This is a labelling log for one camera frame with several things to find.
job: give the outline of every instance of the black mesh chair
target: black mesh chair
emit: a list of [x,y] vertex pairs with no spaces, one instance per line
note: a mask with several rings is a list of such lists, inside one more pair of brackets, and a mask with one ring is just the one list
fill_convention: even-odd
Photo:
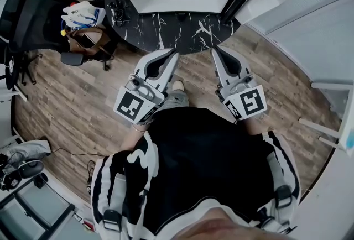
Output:
[[[97,60],[103,62],[104,70],[108,70],[106,61],[112,57],[115,51],[117,46],[115,40],[111,40],[103,47],[109,54],[99,51],[95,56],[84,56],[70,53],[67,37],[60,34],[61,16],[65,14],[63,8],[78,1],[7,0],[7,2],[17,4],[17,8],[15,8],[15,5],[13,6],[14,8],[9,7],[9,10],[3,10],[1,15],[1,18],[4,18],[3,25],[10,27],[6,36],[9,39],[9,49],[12,53],[24,53],[28,50],[36,49],[52,49],[61,54],[61,61],[64,64],[79,66],[86,61]],[[103,0],[94,0],[90,3],[95,7],[104,7]],[[105,25],[106,32],[111,39],[117,38],[106,18],[103,21],[103,25]]]

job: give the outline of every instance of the shoe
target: shoe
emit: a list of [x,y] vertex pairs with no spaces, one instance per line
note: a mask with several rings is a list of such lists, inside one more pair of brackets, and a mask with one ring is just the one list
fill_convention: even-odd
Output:
[[184,85],[181,81],[175,81],[172,85],[172,90],[181,90],[184,91]]

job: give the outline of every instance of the person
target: person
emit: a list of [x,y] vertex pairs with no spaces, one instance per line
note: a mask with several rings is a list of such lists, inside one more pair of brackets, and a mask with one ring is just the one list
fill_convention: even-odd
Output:
[[189,107],[182,82],[121,151],[97,161],[91,203],[106,239],[281,240],[299,203],[294,158],[276,132],[257,133]]

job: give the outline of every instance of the wooden floor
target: wooden floor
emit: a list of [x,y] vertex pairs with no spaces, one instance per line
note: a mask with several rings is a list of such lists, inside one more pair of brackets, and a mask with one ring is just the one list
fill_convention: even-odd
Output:
[[[310,81],[286,56],[247,27],[222,45],[244,55],[256,79],[263,85],[268,111],[258,123],[264,131],[276,129],[290,144],[299,169],[301,187],[307,189],[323,167],[330,148],[317,140],[319,134],[298,123],[299,117],[338,129],[339,119]],[[119,150],[129,123],[112,110],[120,85],[144,52],[119,44],[111,70],[104,72],[97,61],[81,67],[60,62],[57,52],[42,50],[30,70],[36,85],[22,87],[27,102],[16,99],[15,126],[26,140],[46,136],[54,151],[110,154]],[[182,56],[174,79],[183,80],[191,104],[207,107],[233,120],[214,94],[217,79],[209,51]],[[94,155],[73,156],[58,151],[45,158],[45,167],[74,193],[89,200],[86,192],[87,163]]]

